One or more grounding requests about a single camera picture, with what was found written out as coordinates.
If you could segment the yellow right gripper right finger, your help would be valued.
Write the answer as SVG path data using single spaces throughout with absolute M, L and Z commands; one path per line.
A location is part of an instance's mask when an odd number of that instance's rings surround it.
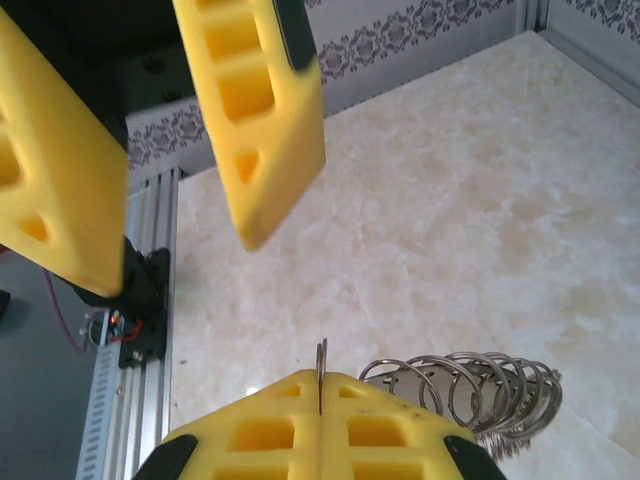
M 503 479 L 469 429 L 341 373 L 322 386 L 323 479 Z

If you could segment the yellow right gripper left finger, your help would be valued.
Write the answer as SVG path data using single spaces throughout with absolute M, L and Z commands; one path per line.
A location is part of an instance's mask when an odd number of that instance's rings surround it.
M 316 372 L 291 374 L 172 430 L 136 479 L 318 479 Z

